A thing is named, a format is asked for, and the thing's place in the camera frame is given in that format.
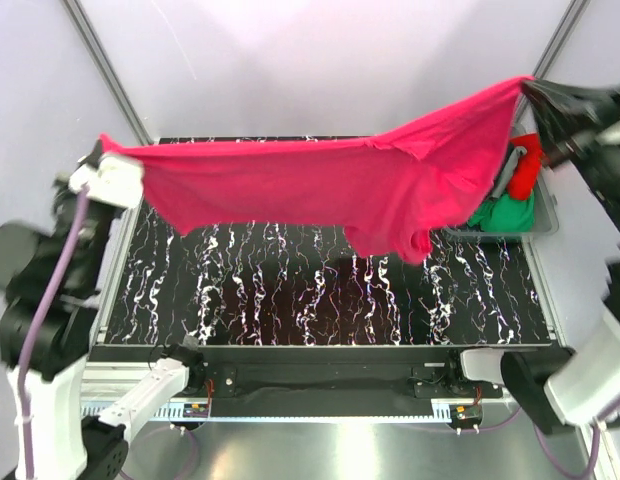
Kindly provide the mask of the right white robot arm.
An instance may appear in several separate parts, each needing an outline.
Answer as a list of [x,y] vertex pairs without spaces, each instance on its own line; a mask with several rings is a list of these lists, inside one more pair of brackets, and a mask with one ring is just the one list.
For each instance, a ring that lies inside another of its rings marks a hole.
[[538,247],[542,299],[557,346],[468,349],[444,371],[466,396],[480,381],[505,388],[536,427],[620,427],[620,86],[534,80],[525,86],[545,164],[556,173],[560,228]]

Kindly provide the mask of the pink t shirt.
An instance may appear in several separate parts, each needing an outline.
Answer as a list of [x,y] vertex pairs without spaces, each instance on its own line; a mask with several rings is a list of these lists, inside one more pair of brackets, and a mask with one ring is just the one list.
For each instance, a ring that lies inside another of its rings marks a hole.
[[360,256],[430,253],[435,229],[465,223],[504,160],[524,79],[369,137],[125,147],[144,197],[179,233],[227,223],[339,226]]

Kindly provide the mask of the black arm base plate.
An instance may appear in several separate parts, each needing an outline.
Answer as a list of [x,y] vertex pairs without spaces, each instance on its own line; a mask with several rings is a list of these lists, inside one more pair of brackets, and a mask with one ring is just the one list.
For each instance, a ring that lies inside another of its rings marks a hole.
[[284,391],[391,391],[425,399],[499,399],[502,387],[456,378],[443,363],[217,363],[207,366],[213,396],[233,398],[266,388]]

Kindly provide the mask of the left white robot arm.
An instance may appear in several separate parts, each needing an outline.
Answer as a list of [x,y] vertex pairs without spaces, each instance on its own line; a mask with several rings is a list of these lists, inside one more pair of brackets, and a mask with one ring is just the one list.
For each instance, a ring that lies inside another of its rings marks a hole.
[[136,207],[144,171],[106,137],[77,169],[59,177],[51,233],[17,221],[0,226],[0,360],[16,406],[19,454],[14,479],[113,479],[129,447],[176,395],[209,387],[194,339],[164,347],[120,399],[81,412],[81,384],[98,316],[88,305],[112,222]]

